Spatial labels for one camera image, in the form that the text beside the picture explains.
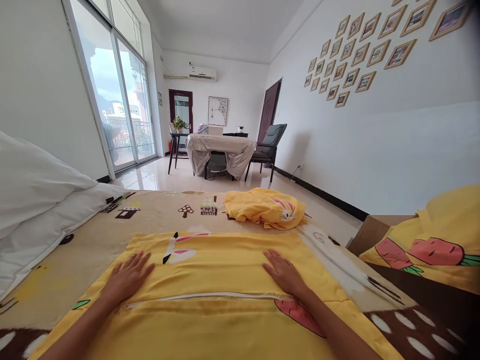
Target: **framed artwork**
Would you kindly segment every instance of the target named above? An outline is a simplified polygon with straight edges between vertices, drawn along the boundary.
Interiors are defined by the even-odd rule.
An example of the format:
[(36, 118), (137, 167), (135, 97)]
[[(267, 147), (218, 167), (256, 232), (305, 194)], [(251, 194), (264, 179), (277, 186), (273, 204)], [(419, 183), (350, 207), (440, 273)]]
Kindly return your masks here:
[(344, 77), (345, 69), (347, 68), (347, 63), (344, 62), (343, 64), (338, 65), (335, 70), (335, 75), (333, 76), (333, 81), (341, 79)]
[(321, 47), (321, 52), (320, 52), (320, 58), (323, 58), (325, 55), (327, 55), (327, 53), (329, 52), (329, 47), (330, 47), (330, 41), (332, 41), (331, 39), (328, 40), (326, 43), (323, 44), (323, 46)]
[(337, 60), (333, 60), (332, 62), (329, 62), (326, 66), (326, 70), (325, 70), (325, 75), (324, 77), (326, 78), (327, 76), (330, 76), (332, 75), (332, 73), (334, 72), (334, 68), (335, 68), (335, 63), (337, 62)]
[(357, 41), (357, 39), (353, 39), (347, 45), (345, 45), (345, 47), (343, 48), (343, 51), (341, 53), (341, 56), (340, 56), (340, 61), (342, 61), (343, 59), (346, 59), (346, 58), (348, 58), (352, 55), (352, 53), (354, 52), (354, 46), (355, 46), (356, 41)]
[(324, 93), (327, 91), (327, 88), (329, 86), (330, 78), (323, 80), (320, 84), (320, 90), (318, 91), (319, 94)]
[(347, 103), (347, 100), (349, 98), (349, 95), (350, 95), (350, 91), (345, 91), (345, 92), (340, 93), (338, 95), (338, 99), (336, 100), (335, 107), (336, 108), (341, 108), (341, 107), (345, 106), (345, 104)]
[(363, 45), (362, 47), (358, 48), (355, 51), (355, 55), (353, 57), (353, 60), (350, 66), (355, 66), (357, 64), (360, 64), (365, 60), (365, 56), (367, 56), (367, 52), (369, 51), (369, 46), (370, 46), (370, 43), (367, 42), (365, 45)]
[(307, 73), (311, 72), (313, 69), (315, 69), (315, 63), (317, 62), (317, 58), (314, 58), (312, 61), (310, 61), (310, 66), (308, 67)]
[(350, 24), (350, 31), (348, 32), (347, 39), (350, 39), (353, 35), (360, 31), (360, 27), (362, 26), (362, 21), (364, 20), (365, 13), (362, 12), (359, 17), (352, 21)]
[(315, 91), (319, 88), (319, 82), (320, 82), (320, 78), (317, 77), (316, 79), (313, 79), (313, 82), (311, 83), (311, 88), (310, 88), (310, 91)]
[(417, 39), (404, 42), (401, 45), (396, 46), (391, 52), (390, 58), (388, 59), (384, 69), (394, 68), (400, 65), (403, 65), (407, 56), (409, 56), (410, 51), (414, 47)]
[(361, 93), (362, 91), (367, 91), (368, 89), (370, 89), (370, 85), (372, 84), (376, 73), (376, 71), (372, 71), (362, 75), (360, 77), (360, 81), (358, 82), (355, 92)]
[(303, 84), (303, 87), (306, 88), (308, 85), (310, 85), (311, 81), (312, 81), (312, 74), (310, 74), (306, 77), (305, 83)]
[(339, 90), (339, 87), (340, 85), (335, 85), (335, 86), (332, 86), (330, 90), (328, 90), (328, 95), (326, 97), (327, 101), (333, 100), (337, 97), (337, 91)]
[(344, 88), (348, 88), (349, 86), (352, 86), (355, 84), (355, 81), (357, 80), (357, 76), (359, 75), (360, 68), (356, 68), (355, 70), (350, 71), (349, 73), (346, 74), (345, 82), (343, 83)]
[(342, 37), (340, 40), (334, 43), (333, 46), (331, 47), (330, 59), (340, 52), (340, 47), (342, 46), (343, 39), (344, 38)]
[(348, 15), (346, 18), (340, 21), (340, 23), (338, 24), (338, 29), (336, 30), (335, 39), (345, 34), (345, 30), (347, 30), (349, 21), (350, 21), (350, 15)]
[(429, 0), (423, 5), (420, 5), (416, 9), (412, 10), (408, 16), (405, 26), (403, 27), (400, 37), (404, 37), (405, 35), (410, 34), (411, 32), (414, 32), (425, 25), (436, 1), (437, 0)]
[(318, 62), (318, 64), (316, 65), (316, 71), (314, 76), (317, 76), (324, 70), (324, 65), (325, 65), (325, 59)]
[(468, 2), (464, 1), (442, 12), (428, 41), (438, 39), (461, 28), (467, 20), (470, 9)]
[(407, 5), (403, 5), (401, 8), (395, 10), (386, 17), (385, 23), (383, 24), (380, 34), (378, 35), (379, 39), (397, 30), (397, 27), (399, 26), (400, 20), (402, 20), (402, 16), (404, 15), (406, 8)]
[(225, 126), (229, 100), (225, 97), (208, 97), (208, 124)]
[(376, 63), (381, 62), (384, 59), (385, 53), (387, 52), (387, 49), (389, 48), (390, 45), (390, 39), (387, 41), (382, 42), (381, 44), (375, 46), (373, 50), (371, 51), (370, 59), (368, 59), (368, 62), (366, 64), (366, 67), (368, 68), (369, 66), (372, 66)]
[(377, 15), (375, 15), (365, 23), (365, 26), (363, 27), (363, 31), (361, 32), (361, 35), (360, 35), (360, 40), (358, 42), (365, 40), (366, 38), (368, 38), (369, 36), (372, 36), (375, 33), (375, 30), (377, 29), (377, 24), (379, 23), (379, 20), (380, 20), (380, 15), (382, 15), (381, 12), (379, 12)]

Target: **small table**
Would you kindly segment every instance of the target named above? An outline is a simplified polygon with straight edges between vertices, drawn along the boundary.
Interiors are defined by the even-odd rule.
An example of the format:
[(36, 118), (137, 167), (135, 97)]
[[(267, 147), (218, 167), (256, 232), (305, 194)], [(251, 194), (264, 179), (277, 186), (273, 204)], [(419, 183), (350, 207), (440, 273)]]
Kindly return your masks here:
[(168, 164), (168, 175), (170, 175), (170, 168), (172, 167), (172, 158), (174, 156), (175, 149), (175, 169), (177, 168), (177, 160), (179, 159), (179, 147), (180, 147), (180, 138), (182, 136), (187, 137), (190, 133), (178, 133), (171, 132), (171, 150), (170, 150), (170, 163)]

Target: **white pillow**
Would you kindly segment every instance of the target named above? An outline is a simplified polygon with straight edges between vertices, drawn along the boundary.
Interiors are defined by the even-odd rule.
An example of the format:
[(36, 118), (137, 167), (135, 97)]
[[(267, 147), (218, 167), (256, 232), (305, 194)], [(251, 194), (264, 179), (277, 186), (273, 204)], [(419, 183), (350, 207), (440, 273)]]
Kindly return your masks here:
[(74, 190), (96, 184), (38, 146), (0, 131), (0, 239)]
[(125, 193), (126, 190), (120, 186), (104, 183), (74, 191), (50, 210), (22, 222), (3, 238), (0, 241), (0, 301), (66, 235), (106, 207), (107, 199), (117, 199)]

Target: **air conditioner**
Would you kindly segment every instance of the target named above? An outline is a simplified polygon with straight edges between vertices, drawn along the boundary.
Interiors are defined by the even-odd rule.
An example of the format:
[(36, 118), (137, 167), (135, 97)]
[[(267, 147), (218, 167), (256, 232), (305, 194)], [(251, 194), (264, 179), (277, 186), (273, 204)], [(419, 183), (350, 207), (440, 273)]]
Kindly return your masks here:
[(217, 81), (217, 70), (206, 67), (189, 66), (188, 78), (190, 80)]

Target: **covered table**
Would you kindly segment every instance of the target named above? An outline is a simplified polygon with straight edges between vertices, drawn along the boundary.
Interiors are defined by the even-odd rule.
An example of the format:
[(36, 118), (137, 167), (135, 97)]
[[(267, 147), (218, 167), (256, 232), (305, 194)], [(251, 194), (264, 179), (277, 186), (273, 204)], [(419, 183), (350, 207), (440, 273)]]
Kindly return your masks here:
[(208, 134), (190, 134), (186, 138), (186, 152), (193, 173), (201, 176), (210, 160), (210, 152), (224, 152), (226, 170), (235, 179), (240, 180), (254, 153), (257, 142), (245, 137), (218, 136)]

